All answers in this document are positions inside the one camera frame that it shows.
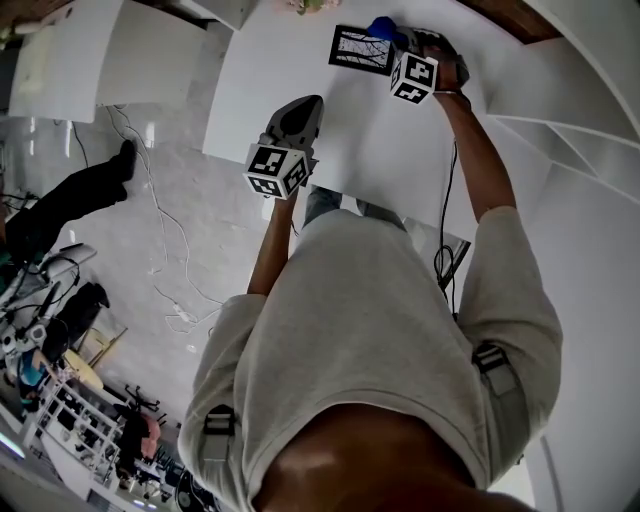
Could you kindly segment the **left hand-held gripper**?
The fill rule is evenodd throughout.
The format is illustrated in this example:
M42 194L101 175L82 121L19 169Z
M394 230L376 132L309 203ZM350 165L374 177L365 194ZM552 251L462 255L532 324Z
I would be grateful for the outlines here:
M323 114L323 98L308 95L272 115L245 163L243 176L254 193L286 200L307 184L318 164L313 145Z

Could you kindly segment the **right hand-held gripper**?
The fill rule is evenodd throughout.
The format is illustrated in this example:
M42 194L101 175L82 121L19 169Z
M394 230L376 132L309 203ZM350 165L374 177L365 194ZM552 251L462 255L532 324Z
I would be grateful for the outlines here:
M436 46L454 57L460 86L458 91L442 92L460 94L464 97L462 88L469 80L469 71L463 56L449 40L443 34L432 30L409 27L399 29L408 37L408 43L392 43L397 52L397 59L391 75L391 95L418 105L427 97L440 92L436 90L438 62L422 54L423 48Z

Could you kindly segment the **blue cloth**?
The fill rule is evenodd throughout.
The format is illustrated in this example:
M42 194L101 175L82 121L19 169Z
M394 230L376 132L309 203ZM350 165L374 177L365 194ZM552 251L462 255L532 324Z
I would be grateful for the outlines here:
M375 18L367 28L367 33L374 38L392 43L408 43L408 37L400 31L398 25L388 16Z

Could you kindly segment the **black framed picture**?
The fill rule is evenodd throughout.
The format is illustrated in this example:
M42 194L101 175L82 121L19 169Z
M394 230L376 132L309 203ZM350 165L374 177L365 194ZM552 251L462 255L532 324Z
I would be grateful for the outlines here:
M371 36L364 28L335 27L328 63L390 77L395 50L390 41Z

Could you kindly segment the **person's left forearm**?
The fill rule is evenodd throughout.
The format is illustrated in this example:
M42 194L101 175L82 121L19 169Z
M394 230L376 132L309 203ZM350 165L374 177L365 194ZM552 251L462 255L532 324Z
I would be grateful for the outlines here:
M298 191L288 199L276 199L247 294L268 296L289 258L293 213Z

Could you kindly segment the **person's right forearm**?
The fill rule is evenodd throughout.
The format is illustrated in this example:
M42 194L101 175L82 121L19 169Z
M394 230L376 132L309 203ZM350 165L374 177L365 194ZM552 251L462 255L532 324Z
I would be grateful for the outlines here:
M445 112L458 146L462 171L477 222L489 211L516 208L508 171L496 147L460 94L437 92L435 99Z

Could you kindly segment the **person's right hand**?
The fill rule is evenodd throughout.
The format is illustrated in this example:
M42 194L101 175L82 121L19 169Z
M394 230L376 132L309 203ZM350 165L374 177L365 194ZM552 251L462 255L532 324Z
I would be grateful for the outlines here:
M457 64L454 57L437 48L436 46L427 46L422 49L424 57L431 57L438 62L437 70L437 91L458 91L460 89L458 83Z

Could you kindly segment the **white table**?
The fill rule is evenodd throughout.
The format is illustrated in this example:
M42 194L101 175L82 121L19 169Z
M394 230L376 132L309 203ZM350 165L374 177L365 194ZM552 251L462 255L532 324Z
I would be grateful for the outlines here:
M470 239L476 223L463 180L449 176L453 136L437 102L413 105L391 95L385 76L328 63L337 25L364 27L385 15L444 34L469 66L466 95L481 101L490 54L507 39L454 0L343 0L311 15L258 0L231 38L203 150L243 162L277 109L320 95L315 184Z

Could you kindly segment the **person's left leg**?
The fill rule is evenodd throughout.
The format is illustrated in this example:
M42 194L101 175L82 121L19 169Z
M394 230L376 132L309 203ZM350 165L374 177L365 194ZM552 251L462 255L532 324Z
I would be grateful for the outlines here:
M303 227L313 220L341 208L343 195L339 192L313 185L306 200L305 219Z

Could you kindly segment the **person's leg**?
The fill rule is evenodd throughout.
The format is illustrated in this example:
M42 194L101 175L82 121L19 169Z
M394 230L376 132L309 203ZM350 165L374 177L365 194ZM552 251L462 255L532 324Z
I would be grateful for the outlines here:
M356 200L356 205L363 217L377 219L389 223L403 232L406 231L402 219L395 212L360 199Z
M305 219L303 227L313 220L341 208L343 195L339 192L313 185L306 200Z

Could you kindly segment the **pink flower bouquet in vase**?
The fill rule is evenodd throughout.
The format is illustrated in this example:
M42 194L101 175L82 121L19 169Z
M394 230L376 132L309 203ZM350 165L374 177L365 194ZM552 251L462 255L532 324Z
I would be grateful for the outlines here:
M315 14L323 10L339 7L343 0L272 0L278 8L298 15Z

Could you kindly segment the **person's right leg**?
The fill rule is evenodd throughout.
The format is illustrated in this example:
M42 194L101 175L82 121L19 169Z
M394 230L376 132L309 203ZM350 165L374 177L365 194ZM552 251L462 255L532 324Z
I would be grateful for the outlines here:
M377 219L389 223L403 232L406 231L402 219L395 212L360 199L356 200L356 205L363 217Z

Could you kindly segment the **white shelf cabinet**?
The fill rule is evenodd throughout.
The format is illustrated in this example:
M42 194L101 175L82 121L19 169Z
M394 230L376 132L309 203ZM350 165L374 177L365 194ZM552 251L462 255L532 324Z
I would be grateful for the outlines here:
M472 103L524 216L540 232L634 230L640 132L632 119L571 42L524 45L494 27L507 41L491 52L482 99Z

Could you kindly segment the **white side desk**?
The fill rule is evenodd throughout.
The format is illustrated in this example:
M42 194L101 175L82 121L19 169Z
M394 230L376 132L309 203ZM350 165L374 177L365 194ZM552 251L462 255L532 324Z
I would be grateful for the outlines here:
M91 123L102 106L179 104L206 34L133 0L74 0L26 36L8 114Z

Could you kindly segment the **person's grey shirt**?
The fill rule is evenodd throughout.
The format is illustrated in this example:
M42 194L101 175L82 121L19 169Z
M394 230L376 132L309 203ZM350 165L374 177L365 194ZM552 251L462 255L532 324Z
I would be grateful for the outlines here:
M268 296L221 308L179 436L200 485L234 512L318 414L364 404L416 417L487 488L558 396L562 331L519 214L486 213L452 314L410 237L347 210L321 215Z

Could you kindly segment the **yellow round stool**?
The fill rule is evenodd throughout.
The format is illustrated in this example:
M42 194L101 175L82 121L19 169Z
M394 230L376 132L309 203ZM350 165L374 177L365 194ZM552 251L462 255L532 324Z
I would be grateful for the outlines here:
M75 379L93 390L103 390L104 383L96 368L127 331L128 328L125 327L115 337L108 338L99 329L90 327L78 347L67 349L63 355L64 362L73 370Z

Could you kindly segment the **person's neck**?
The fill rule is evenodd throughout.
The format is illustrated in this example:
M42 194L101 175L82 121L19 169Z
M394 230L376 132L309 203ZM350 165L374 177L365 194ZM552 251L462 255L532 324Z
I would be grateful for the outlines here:
M277 455L255 512L536 512L476 487L423 421L367 405L329 408Z

